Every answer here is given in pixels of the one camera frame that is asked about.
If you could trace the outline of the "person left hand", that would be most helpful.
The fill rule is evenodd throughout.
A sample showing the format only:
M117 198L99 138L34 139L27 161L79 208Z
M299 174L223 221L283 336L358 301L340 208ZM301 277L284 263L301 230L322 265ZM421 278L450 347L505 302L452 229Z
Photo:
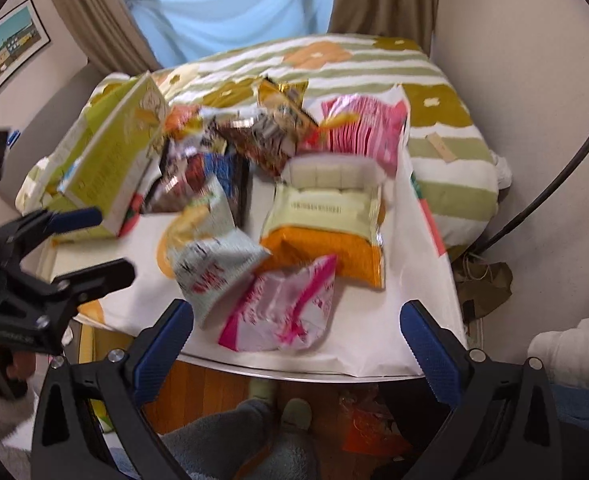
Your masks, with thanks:
M35 367L36 356L33 352L0 347L0 397L9 401L24 398Z

